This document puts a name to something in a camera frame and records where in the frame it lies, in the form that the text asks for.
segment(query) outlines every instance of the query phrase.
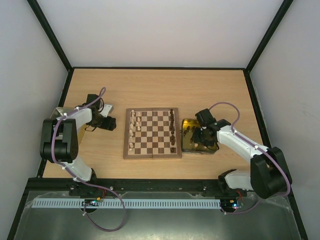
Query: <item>chessboard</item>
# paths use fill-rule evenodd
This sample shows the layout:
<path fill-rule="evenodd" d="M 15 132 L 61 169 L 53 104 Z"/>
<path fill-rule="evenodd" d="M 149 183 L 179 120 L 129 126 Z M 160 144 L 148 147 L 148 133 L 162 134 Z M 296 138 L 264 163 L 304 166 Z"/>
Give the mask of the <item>chessboard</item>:
<path fill-rule="evenodd" d="M 178 108 L 128 108 L 124 159 L 181 158 Z"/>

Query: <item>chessboard square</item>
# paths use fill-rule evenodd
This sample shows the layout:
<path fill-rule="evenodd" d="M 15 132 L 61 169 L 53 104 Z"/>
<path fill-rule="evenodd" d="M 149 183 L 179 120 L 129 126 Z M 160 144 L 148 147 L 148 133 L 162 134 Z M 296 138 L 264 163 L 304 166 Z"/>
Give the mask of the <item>chessboard square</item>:
<path fill-rule="evenodd" d="M 146 148 L 141 148 L 140 150 L 141 150 L 141 154 L 143 154 L 143 155 L 147 154 L 147 149 Z"/>
<path fill-rule="evenodd" d="M 164 148 L 164 154 L 170 154 L 170 148 L 168 147 L 168 148 Z"/>

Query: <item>wooden table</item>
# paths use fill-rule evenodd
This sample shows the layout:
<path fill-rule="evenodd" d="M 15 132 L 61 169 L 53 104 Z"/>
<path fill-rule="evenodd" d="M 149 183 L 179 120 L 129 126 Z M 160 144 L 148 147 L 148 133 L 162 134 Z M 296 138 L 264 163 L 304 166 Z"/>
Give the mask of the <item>wooden table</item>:
<path fill-rule="evenodd" d="M 111 179 L 216 179 L 230 169 L 248 170 L 249 164 L 220 144 L 214 155 L 184 153 L 182 159 L 123 159 L 127 108 L 177 107 L 180 121 L 193 119 L 200 110 L 216 102 L 235 104 L 241 113 L 236 125 L 252 140 L 262 143 L 258 124 L 242 70 L 152 70 L 152 69 L 75 69 L 65 107 L 74 107 L 87 94 L 103 96 L 114 105 L 110 116 L 116 118 L 114 131 L 96 129 L 86 132 L 79 154 L 98 178 Z M 233 122 L 236 111 L 228 105 L 211 110 L 219 119 Z M 69 178 L 61 167 L 48 162 L 44 178 Z"/>

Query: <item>white wall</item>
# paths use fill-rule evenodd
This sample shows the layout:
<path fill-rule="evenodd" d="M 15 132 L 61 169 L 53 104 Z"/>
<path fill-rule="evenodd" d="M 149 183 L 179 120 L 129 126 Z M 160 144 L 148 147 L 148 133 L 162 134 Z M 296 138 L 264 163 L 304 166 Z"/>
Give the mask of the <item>white wall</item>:
<path fill-rule="evenodd" d="M 296 0 L 251 77 L 273 146 L 280 147 L 309 239 L 319 239 L 320 1 Z"/>
<path fill-rule="evenodd" d="M 7 239 L 27 179 L 40 163 L 43 119 L 67 71 L 26 0 L 0 7 L 0 239 Z"/>
<path fill-rule="evenodd" d="M 72 66 L 246 67 L 283 0 L 38 0 Z"/>

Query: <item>purple cable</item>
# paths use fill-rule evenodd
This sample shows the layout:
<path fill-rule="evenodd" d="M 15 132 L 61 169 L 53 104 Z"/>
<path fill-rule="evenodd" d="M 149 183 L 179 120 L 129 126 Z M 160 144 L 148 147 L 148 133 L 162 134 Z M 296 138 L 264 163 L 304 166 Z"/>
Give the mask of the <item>purple cable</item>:
<path fill-rule="evenodd" d="M 240 119 L 240 111 L 239 109 L 233 105 L 232 103 L 230 102 L 226 102 L 226 101 L 220 101 L 220 102 L 217 102 L 215 104 L 213 104 L 210 108 L 209 108 L 209 111 L 214 108 L 215 106 L 217 105 L 220 105 L 220 104 L 226 104 L 226 105 L 229 105 L 231 107 L 233 107 L 236 112 L 237 112 L 237 117 L 235 119 L 235 121 L 231 124 L 231 130 L 232 130 L 232 133 L 237 136 L 238 138 L 240 138 L 241 140 L 243 140 L 244 142 L 246 142 L 247 144 L 249 144 L 251 147 L 255 147 L 256 144 L 247 140 L 246 138 L 244 138 L 243 136 L 241 136 L 240 134 L 238 134 L 237 132 L 235 132 L 235 124 L 239 121 Z M 264 154 L 273 164 L 274 166 L 279 170 L 279 172 L 281 173 L 281 175 L 283 176 L 284 180 L 285 180 L 285 183 L 286 183 L 286 192 L 284 194 L 279 194 L 278 196 L 282 196 L 282 197 L 285 197 L 287 196 L 290 191 L 291 191 L 291 186 L 290 186 L 290 182 L 289 182 L 289 179 L 288 177 L 286 176 L 285 172 L 282 170 L 282 168 L 279 166 L 279 164 L 266 152 L 264 151 L 263 149 L 261 149 L 260 147 L 257 148 L 258 151 L 260 151 L 262 154 Z M 256 206 L 259 204 L 259 202 L 261 201 L 261 198 L 255 203 L 255 205 L 253 205 L 251 208 L 249 208 L 248 210 L 245 210 L 245 211 L 241 211 L 241 212 L 230 212 L 230 213 L 227 213 L 228 215 L 236 215 L 236 214 L 244 214 L 244 213 L 247 213 L 249 211 L 251 211 L 252 209 L 255 209 Z"/>
<path fill-rule="evenodd" d="M 107 188 L 107 187 L 104 187 L 104 186 L 99 186 L 99 185 L 95 185 L 95 184 L 91 184 L 91 183 L 88 183 L 88 182 L 85 182 L 84 180 L 82 180 L 81 178 L 77 177 L 63 162 L 58 162 L 56 160 L 56 156 L 55 156 L 55 141 L 56 141 L 56 136 L 57 136 L 57 132 L 58 132 L 58 128 L 59 128 L 59 125 L 61 124 L 61 122 L 67 118 L 67 116 L 72 116 L 74 113 L 78 112 L 79 110 L 82 110 L 82 109 L 86 109 L 87 107 L 91 106 L 92 104 L 96 103 L 98 100 L 100 100 L 102 98 L 102 96 L 105 94 L 106 92 L 106 88 L 103 87 L 101 90 L 100 90 L 100 94 L 98 96 L 97 99 L 95 99 L 94 101 L 90 102 L 89 104 L 85 105 L 85 106 L 82 106 L 82 107 L 77 107 L 75 110 L 71 111 L 71 112 L 68 112 L 66 115 L 63 115 L 59 120 L 58 122 L 56 123 L 55 127 L 54 127 L 54 130 L 53 130 L 53 136 L 52 136 L 52 143 L 51 143 L 51 157 L 52 157 L 52 160 L 54 163 L 62 166 L 63 168 L 65 168 L 65 170 L 74 178 L 74 179 L 77 179 L 79 182 L 87 185 L 87 186 L 90 186 L 90 187 L 95 187 L 95 188 L 100 188 L 100 189 L 104 189 L 104 190 L 107 190 L 108 192 L 114 194 L 120 201 L 121 201 L 121 204 L 122 204 L 122 207 L 123 207 L 123 210 L 124 210 L 124 215 L 123 215 L 123 219 L 122 219 L 122 222 L 120 223 L 120 225 L 118 227 L 116 227 L 115 229 L 106 229 L 106 228 L 103 228 L 99 225 L 97 225 L 87 214 L 86 212 L 86 208 L 87 208 L 87 204 L 84 206 L 84 214 L 86 215 L 86 217 L 89 219 L 89 221 L 92 223 L 93 226 L 95 226 L 97 229 L 101 230 L 101 231 L 104 231 L 104 232 L 114 232 L 114 231 L 117 231 L 119 229 L 121 229 L 125 223 L 126 223 L 126 220 L 127 220 L 127 210 L 126 210 L 126 206 L 125 206 L 125 203 L 124 201 L 122 200 L 122 198 L 115 192 L 115 191 L 112 191 L 111 189 Z"/>

